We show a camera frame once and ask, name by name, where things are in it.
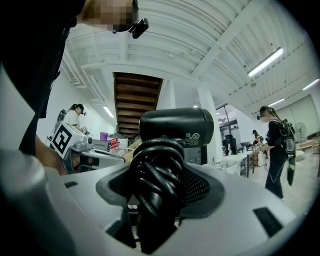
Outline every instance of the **white table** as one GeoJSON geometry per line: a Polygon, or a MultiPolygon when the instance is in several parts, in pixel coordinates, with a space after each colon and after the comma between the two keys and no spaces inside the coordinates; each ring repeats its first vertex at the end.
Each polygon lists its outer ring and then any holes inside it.
{"type": "MultiPolygon", "coordinates": [[[[245,175],[247,178],[249,178],[249,170],[250,170],[250,157],[254,154],[253,151],[246,151],[239,154],[232,154],[228,156],[224,156],[223,160],[232,160],[236,161],[237,163],[240,163],[243,161],[243,159],[246,159],[244,162],[244,168],[245,168],[245,175]]],[[[253,162],[252,165],[252,173],[255,173],[255,163],[253,162]]]]}

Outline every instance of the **white pillar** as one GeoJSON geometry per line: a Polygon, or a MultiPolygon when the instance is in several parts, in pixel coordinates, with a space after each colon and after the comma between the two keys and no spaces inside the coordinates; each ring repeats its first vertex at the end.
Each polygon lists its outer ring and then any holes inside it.
{"type": "Polygon", "coordinates": [[[157,110],[168,110],[176,108],[175,83],[172,80],[164,81],[156,106],[157,110]]]}
{"type": "Polygon", "coordinates": [[[208,110],[212,115],[214,122],[214,132],[211,142],[207,147],[207,159],[208,164],[213,162],[213,158],[216,158],[216,162],[222,161],[224,155],[222,151],[222,141],[220,136],[220,128],[218,123],[217,111],[211,92],[207,88],[198,88],[201,108],[208,110]]]}

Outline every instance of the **black cable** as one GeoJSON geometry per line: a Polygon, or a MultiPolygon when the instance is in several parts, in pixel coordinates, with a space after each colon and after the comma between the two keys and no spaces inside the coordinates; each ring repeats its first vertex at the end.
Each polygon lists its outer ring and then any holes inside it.
{"type": "Polygon", "coordinates": [[[152,253],[176,230],[184,202],[184,144],[183,139],[155,138],[133,153],[128,178],[141,206],[137,235],[144,253],[152,253]],[[157,239],[150,238],[154,229],[157,239]]]}

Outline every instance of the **workbench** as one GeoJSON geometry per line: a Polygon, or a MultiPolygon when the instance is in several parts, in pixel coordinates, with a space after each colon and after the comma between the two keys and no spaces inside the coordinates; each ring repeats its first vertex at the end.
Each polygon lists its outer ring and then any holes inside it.
{"type": "Polygon", "coordinates": [[[244,162],[244,169],[240,170],[241,171],[245,170],[245,176],[247,178],[249,178],[249,171],[250,171],[250,165],[252,163],[252,173],[255,173],[255,163],[254,163],[254,159],[255,159],[255,154],[253,151],[247,151],[247,152],[243,152],[243,153],[239,153],[239,154],[232,154],[232,155],[228,155],[228,156],[224,156],[223,160],[231,160],[231,161],[236,161],[238,163],[243,163],[244,162]]]}

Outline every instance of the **electric fan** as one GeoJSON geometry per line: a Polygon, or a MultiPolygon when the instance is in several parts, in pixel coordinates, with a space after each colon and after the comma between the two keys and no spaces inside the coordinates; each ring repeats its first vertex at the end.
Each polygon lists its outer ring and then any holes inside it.
{"type": "Polygon", "coordinates": [[[302,143],[302,139],[306,136],[307,128],[304,123],[298,122],[295,125],[296,136],[300,139],[300,143],[302,143]]]}

